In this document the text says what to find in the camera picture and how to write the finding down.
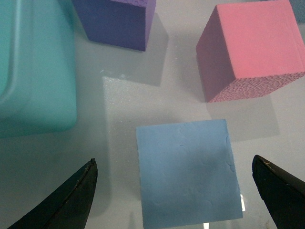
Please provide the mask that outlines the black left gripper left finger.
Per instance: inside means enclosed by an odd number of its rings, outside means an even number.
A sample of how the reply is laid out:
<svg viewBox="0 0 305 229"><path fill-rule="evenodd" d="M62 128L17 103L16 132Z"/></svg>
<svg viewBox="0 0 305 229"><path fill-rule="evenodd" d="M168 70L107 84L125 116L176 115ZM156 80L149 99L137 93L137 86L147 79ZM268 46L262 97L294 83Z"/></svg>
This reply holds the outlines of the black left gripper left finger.
<svg viewBox="0 0 305 229"><path fill-rule="evenodd" d="M92 207L98 168L91 159L47 196L39 205L12 224L10 229L83 229Z"/></svg>

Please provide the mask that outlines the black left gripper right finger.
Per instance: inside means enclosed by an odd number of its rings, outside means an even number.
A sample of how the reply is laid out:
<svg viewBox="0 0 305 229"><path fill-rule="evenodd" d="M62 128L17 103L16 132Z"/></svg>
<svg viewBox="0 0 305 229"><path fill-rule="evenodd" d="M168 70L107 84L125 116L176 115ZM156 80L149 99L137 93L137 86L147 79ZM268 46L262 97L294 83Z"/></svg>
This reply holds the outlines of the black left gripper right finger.
<svg viewBox="0 0 305 229"><path fill-rule="evenodd" d="M255 155L252 176L278 229L305 227L305 182Z"/></svg>

